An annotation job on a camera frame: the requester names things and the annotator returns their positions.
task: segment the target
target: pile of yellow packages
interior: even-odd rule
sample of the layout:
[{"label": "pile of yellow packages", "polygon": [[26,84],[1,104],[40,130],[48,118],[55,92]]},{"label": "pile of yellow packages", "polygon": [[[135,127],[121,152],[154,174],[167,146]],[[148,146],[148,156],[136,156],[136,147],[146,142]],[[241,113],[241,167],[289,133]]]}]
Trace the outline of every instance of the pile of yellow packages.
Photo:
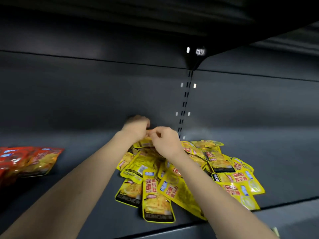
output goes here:
[{"label": "pile of yellow packages", "polygon": [[[238,158],[221,153],[221,142],[181,141],[185,152],[217,184],[249,210],[260,209],[253,195],[265,193],[254,169]],[[173,223],[171,201],[206,220],[178,169],[162,157],[149,137],[133,144],[117,166],[125,178],[115,200],[133,207],[142,206],[148,222]]]}]

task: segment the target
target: bare skin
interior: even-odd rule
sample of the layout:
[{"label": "bare skin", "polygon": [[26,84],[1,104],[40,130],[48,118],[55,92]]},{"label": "bare skin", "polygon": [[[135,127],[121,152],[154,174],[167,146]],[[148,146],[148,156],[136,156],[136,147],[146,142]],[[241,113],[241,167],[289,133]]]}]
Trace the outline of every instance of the bare skin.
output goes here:
[{"label": "bare skin", "polygon": [[169,127],[147,130],[149,124],[142,116],[129,120],[106,145],[38,199],[0,239],[76,238],[125,152],[146,134],[183,175],[219,239],[277,238],[186,155],[176,131]]}]

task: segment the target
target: barcode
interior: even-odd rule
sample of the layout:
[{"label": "barcode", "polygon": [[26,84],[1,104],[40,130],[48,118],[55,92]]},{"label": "barcode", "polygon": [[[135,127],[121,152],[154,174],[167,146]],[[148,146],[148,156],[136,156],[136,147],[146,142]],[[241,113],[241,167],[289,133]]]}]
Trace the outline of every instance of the barcode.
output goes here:
[{"label": "barcode", "polygon": [[147,169],[146,166],[142,165],[139,169],[138,169],[138,173],[143,174],[143,171]]}]

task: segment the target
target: right arm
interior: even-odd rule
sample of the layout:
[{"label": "right arm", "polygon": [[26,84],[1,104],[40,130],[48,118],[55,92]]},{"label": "right arm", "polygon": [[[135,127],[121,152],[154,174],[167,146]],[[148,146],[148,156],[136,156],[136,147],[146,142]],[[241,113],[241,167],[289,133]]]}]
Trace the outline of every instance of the right arm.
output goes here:
[{"label": "right arm", "polygon": [[149,131],[149,135],[156,150],[182,174],[218,239],[278,239],[263,222],[188,157],[176,131],[169,127],[157,127]]}]

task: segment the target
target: right hand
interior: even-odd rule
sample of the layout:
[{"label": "right hand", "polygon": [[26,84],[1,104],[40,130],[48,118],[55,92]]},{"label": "right hand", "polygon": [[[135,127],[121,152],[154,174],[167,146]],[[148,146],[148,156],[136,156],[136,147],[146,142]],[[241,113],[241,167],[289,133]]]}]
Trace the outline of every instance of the right hand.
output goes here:
[{"label": "right hand", "polygon": [[156,150],[173,163],[175,158],[183,155],[184,149],[178,133],[170,127],[158,126],[148,131]]}]

